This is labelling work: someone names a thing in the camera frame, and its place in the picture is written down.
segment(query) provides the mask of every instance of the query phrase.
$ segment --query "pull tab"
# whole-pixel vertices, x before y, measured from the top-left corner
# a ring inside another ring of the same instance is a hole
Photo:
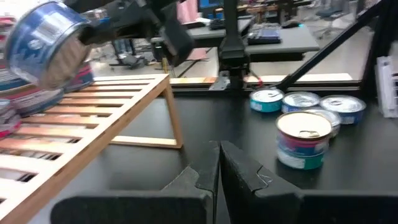
[[[330,102],[330,104],[333,105],[333,106],[339,106],[339,105],[341,105],[341,101],[340,100],[333,100],[333,101]]]
[[[310,103],[312,103],[311,100],[308,100],[308,99],[306,99],[306,98],[303,98],[302,96],[293,97],[293,101],[294,101],[294,103],[296,103],[296,104],[310,104]]]
[[[298,133],[298,136],[302,138],[316,138],[319,137],[320,135],[318,131],[300,131]]]
[[[272,98],[272,97],[275,97],[275,96],[277,96],[277,95],[279,95],[280,93],[267,93],[267,96],[268,97],[270,97],[270,98]]]

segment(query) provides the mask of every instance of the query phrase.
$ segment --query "keyboard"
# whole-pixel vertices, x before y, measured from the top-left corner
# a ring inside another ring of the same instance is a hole
[[[248,34],[248,44],[280,44],[282,39],[280,38],[279,32],[280,29],[274,26],[265,26],[258,29],[253,29]]]

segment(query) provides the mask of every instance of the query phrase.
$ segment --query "can lid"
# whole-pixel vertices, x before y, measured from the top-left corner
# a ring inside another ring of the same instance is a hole
[[[264,103],[275,102],[283,99],[284,94],[278,89],[258,90],[251,93],[251,99]]]
[[[283,114],[277,120],[278,129],[294,138],[321,139],[332,131],[332,125],[324,116],[296,111]]]
[[[355,113],[364,110],[366,104],[353,96],[333,95],[324,97],[320,102],[320,106],[338,113]]]
[[[330,121],[330,123],[333,127],[339,126],[341,124],[340,115],[333,111],[328,111],[323,108],[309,108],[305,111],[324,116],[326,119],[328,119]]]
[[[309,107],[319,104],[320,97],[310,92],[289,93],[284,98],[284,103],[290,106]]]

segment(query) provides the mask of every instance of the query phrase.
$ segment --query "wooden leg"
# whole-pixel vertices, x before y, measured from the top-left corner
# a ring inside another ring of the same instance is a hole
[[[177,109],[175,108],[172,87],[169,83],[167,84],[166,89],[163,91],[163,94],[167,102],[167,107],[169,109],[169,115],[172,123],[174,138],[177,142],[177,147],[181,148],[183,144],[181,125],[178,119]]]
[[[167,108],[169,109],[170,121],[172,124],[172,129],[175,139],[116,136],[111,141],[111,144],[180,149],[183,145],[182,131],[181,131],[180,121],[178,119],[177,110],[175,108],[172,87],[170,86],[169,83],[166,85],[166,88],[163,91],[163,95],[164,98],[166,99]]]

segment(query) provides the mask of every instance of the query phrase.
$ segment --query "black table surface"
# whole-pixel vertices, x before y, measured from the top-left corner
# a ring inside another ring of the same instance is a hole
[[[248,99],[176,98],[182,125],[181,150],[108,146],[111,188],[159,190],[199,157],[204,144],[227,140],[258,160],[265,168],[302,189],[398,190],[398,123],[383,118],[369,104],[361,123],[341,127],[331,142],[324,165],[316,170],[295,170],[276,158],[275,119],[280,113],[252,111]],[[122,135],[172,138],[169,115],[163,99],[152,102]],[[218,219],[227,223],[224,203]]]

